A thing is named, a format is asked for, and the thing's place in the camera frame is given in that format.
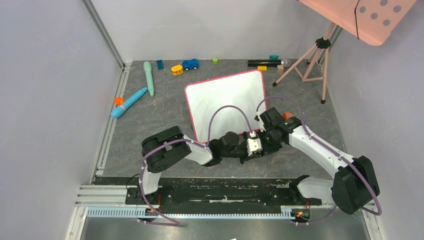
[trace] hole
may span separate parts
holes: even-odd
[[[401,10],[402,10],[402,7],[401,7],[401,6],[399,6],[399,5],[396,5],[396,6],[394,6],[394,8],[393,8],[393,12],[395,12],[395,13],[399,13]]]
[[[389,19],[384,20],[383,21],[383,25],[386,26],[386,27],[389,26],[390,25],[390,20]]]

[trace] tripod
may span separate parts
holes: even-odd
[[[275,81],[272,84],[272,86],[273,87],[277,86],[277,84],[285,76],[287,76],[287,74],[289,74],[290,71],[292,71],[294,69],[299,74],[299,76],[302,78],[302,82],[323,80],[323,83],[322,83],[322,98],[321,98],[321,103],[322,104],[325,104],[326,103],[326,87],[327,87],[327,67],[328,67],[328,61],[329,61],[329,47],[331,46],[331,43],[329,41],[329,36],[330,36],[331,32],[333,31],[333,29],[334,29],[335,26],[336,26],[336,24],[334,22],[331,22],[330,23],[330,26],[327,29],[327,32],[325,33],[325,35],[323,37],[317,39],[315,41],[315,44],[302,57],[300,57],[299,60],[297,60],[282,76],[280,76],[279,79],[277,79],[277,81]],[[299,71],[299,69],[298,69],[297,66],[314,49],[315,49],[315,52],[313,53],[312,57],[306,62],[306,64],[308,64],[309,66],[307,67],[306,72],[304,74],[302,74],[301,71]],[[324,52],[324,63],[323,63],[324,71],[322,73],[322,76],[308,78],[309,73],[312,70],[312,67],[314,66],[315,62],[317,61],[318,56],[321,54],[321,51],[323,49],[325,49],[325,52]]]

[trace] white wall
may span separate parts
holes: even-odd
[[[64,239],[119,73],[82,1],[0,1],[0,239]]]
[[[295,0],[92,0],[125,62],[299,58],[329,21]]]
[[[424,236],[423,13],[417,1],[382,46],[344,31],[330,51],[328,88],[343,139],[374,165],[389,240]]]

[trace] green marker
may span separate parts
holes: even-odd
[[[148,92],[150,93],[150,96],[153,97],[153,95],[155,95],[155,86],[153,85],[152,65],[150,64],[150,62],[145,61],[143,64],[143,69],[146,73]]]

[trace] floor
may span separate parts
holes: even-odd
[[[165,68],[158,70],[156,62],[151,61],[154,97],[146,93],[116,121],[103,173],[105,177],[129,177],[139,173],[141,142],[153,134],[178,125],[187,136],[194,138],[184,93],[187,84],[254,69],[247,67],[245,59],[219,60],[217,65],[211,60],[200,60],[199,69],[174,76],[170,69],[180,64],[181,60],[165,60],[163,63]],[[304,72],[306,67],[305,62],[299,65],[301,72]],[[297,73],[292,71],[273,87],[272,83],[280,76],[281,73],[274,68],[263,72],[266,95],[285,96],[295,100],[303,108],[306,124],[321,138],[344,150],[330,98],[327,96],[326,103],[320,103],[322,81],[301,82]],[[317,66],[313,68],[310,76],[321,76]],[[131,65],[124,99],[146,86],[143,61],[135,61]],[[270,107],[276,107],[280,112],[290,111],[298,114],[293,105],[279,99],[269,100],[268,108]],[[288,145],[284,145],[279,152],[250,160],[244,165],[233,158],[224,159],[221,164],[213,167],[202,167],[193,161],[182,160],[162,173],[162,177],[176,178],[297,178],[301,175],[329,177],[316,162]]]
[[[323,218],[328,209],[313,209],[312,220]],[[369,240],[360,212],[340,210],[328,220],[295,226],[282,219],[179,219],[182,226],[148,226],[130,218],[88,217],[82,240]]]

